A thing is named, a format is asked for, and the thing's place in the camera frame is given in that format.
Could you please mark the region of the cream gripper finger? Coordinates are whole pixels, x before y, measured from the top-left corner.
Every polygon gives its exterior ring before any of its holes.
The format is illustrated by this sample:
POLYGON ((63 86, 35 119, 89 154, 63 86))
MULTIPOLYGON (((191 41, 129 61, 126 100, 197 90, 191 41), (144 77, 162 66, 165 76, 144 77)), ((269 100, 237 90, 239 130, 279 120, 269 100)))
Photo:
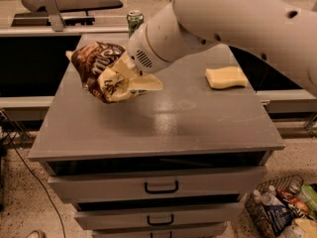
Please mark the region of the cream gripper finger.
POLYGON ((127 77, 127 67, 124 63, 115 63, 111 69, 115 72, 118 80, 122 80, 127 77))
POLYGON ((156 91, 162 88, 162 82, 150 73, 137 74, 128 79, 129 90, 156 91))

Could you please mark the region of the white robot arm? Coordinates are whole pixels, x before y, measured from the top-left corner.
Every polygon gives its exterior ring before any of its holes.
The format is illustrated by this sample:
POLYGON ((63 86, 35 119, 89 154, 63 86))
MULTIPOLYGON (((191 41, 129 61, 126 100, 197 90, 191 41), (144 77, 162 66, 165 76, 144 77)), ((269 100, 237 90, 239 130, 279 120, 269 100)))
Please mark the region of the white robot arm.
POLYGON ((132 35, 127 55, 155 73, 218 44, 254 55, 317 95, 317 13, 282 0, 171 0, 132 35))

